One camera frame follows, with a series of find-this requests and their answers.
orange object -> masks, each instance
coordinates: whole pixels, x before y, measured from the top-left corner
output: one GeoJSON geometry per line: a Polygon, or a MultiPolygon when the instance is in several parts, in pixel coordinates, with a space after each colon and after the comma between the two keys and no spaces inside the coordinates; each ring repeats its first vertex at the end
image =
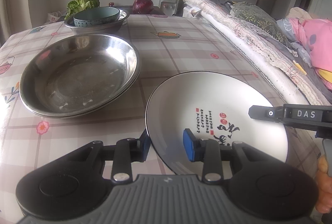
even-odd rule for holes
{"type": "Polygon", "coordinates": [[[160,38],[165,38],[165,39],[177,39],[177,38],[180,38],[180,36],[181,36],[180,34],[168,32],[168,31],[158,32],[158,33],[151,32],[151,33],[155,34],[156,36],[158,36],[160,38]]]}
{"type": "Polygon", "coordinates": [[[329,213],[332,208],[332,178],[328,176],[328,162],[324,156],[317,161],[316,181],[319,190],[316,209],[320,213],[329,213]]]}
{"type": "Polygon", "coordinates": [[[295,66],[301,71],[303,72],[304,75],[307,75],[307,72],[305,70],[303,70],[303,68],[301,67],[300,64],[298,64],[296,61],[293,61],[293,63],[295,64],[295,66]]]}

red onion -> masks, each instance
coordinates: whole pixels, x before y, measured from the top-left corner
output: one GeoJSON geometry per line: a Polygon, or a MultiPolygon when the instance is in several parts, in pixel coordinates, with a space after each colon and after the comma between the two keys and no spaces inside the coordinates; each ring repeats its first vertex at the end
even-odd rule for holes
{"type": "Polygon", "coordinates": [[[132,5],[134,14],[149,14],[153,10],[153,2],[151,0],[135,0],[132,5]]]}

green leaf patterned cloth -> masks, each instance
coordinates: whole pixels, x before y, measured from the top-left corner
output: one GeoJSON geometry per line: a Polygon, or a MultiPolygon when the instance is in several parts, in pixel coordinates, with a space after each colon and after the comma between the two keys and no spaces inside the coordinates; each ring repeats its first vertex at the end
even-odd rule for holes
{"type": "Polygon", "coordinates": [[[291,46],[276,21],[258,6],[247,3],[246,1],[237,2],[232,5],[231,14],[258,26],[283,45],[287,47],[291,46]]]}

stainless steel plate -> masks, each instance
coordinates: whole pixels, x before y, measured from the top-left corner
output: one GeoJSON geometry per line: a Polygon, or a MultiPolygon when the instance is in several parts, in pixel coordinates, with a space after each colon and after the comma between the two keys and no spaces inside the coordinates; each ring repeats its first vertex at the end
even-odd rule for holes
{"type": "Polygon", "coordinates": [[[137,78],[137,49],[109,34],[84,34],[58,41],[26,67],[20,95],[32,112],[73,117],[95,111],[121,95],[137,78]]]}

small table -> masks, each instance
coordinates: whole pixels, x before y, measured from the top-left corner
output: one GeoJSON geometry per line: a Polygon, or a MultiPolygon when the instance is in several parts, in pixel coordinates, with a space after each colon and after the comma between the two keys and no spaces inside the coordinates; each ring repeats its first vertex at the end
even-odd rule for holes
{"type": "MultiPolygon", "coordinates": [[[[125,5],[125,6],[114,6],[114,8],[122,9],[128,11],[130,14],[134,14],[132,12],[132,6],[131,5],[125,5]]],[[[161,9],[158,6],[153,7],[153,11],[150,14],[158,14],[158,15],[165,15],[161,9]]]]}
{"type": "MultiPolygon", "coordinates": [[[[131,15],[127,21],[117,36],[139,50],[142,60],[139,77],[110,105],[70,119],[46,118],[30,112],[20,99],[19,81],[26,65],[44,48],[72,36],[71,29],[63,22],[29,29],[12,35],[0,48],[0,64],[5,64],[0,74],[1,224],[14,224],[23,217],[15,189],[28,172],[94,140],[114,145],[120,139],[139,138],[146,128],[149,97],[173,75],[197,70],[227,74],[253,86],[274,106],[283,105],[279,93],[255,67],[204,20],[131,15]],[[165,31],[168,35],[173,33],[174,38],[164,36],[165,31]]],[[[288,163],[314,174],[318,147],[307,131],[287,131],[291,145],[288,163]]],[[[111,169],[112,164],[107,162],[105,178],[110,177],[111,169]]],[[[136,178],[137,174],[172,174],[172,171],[150,147],[144,163],[132,163],[132,174],[136,178]]]]}

